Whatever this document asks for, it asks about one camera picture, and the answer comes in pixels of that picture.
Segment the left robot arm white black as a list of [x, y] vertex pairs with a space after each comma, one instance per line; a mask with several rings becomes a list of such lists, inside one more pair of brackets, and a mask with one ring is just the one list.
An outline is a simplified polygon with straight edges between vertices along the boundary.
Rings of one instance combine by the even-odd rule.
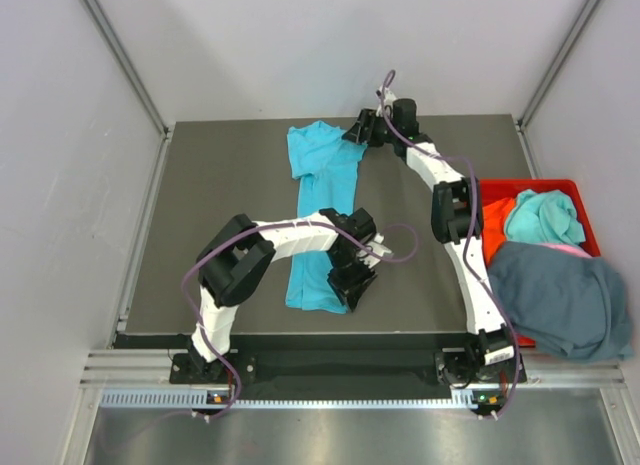
[[209, 242], [187, 276], [197, 277], [199, 315], [188, 356], [193, 372], [216, 381], [226, 372], [230, 334], [240, 304], [257, 290], [274, 261], [308, 253], [326, 254], [327, 283], [341, 305], [355, 310], [376, 278], [374, 267], [390, 258], [373, 218], [364, 209], [350, 215], [333, 208], [281, 222], [234, 216]]

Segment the bright cyan t shirt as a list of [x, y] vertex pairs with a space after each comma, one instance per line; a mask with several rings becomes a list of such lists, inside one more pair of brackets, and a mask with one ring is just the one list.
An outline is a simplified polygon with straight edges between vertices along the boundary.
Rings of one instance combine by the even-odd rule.
[[[325, 208], [341, 214], [354, 211], [358, 167], [365, 147], [343, 138], [344, 131], [323, 121], [287, 133], [292, 178], [299, 182], [297, 215], [306, 217]], [[345, 314], [328, 283], [331, 270], [324, 252], [309, 252], [292, 259], [285, 303], [303, 311]]]

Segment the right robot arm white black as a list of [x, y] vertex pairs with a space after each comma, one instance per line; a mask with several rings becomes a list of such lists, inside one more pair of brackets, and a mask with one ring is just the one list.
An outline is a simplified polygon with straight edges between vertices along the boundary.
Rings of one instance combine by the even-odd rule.
[[454, 266], [466, 313], [467, 369], [487, 381], [504, 366], [520, 368], [515, 332], [491, 289], [483, 257], [481, 187], [473, 172], [463, 175], [443, 156], [433, 140], [420, 131], [412, 99], [384, 99], [375, 109], [364, 108], [343, 135], [354, 144], [389, 144], [396, 156], [416, 172], [432, 193], [431, 229]]

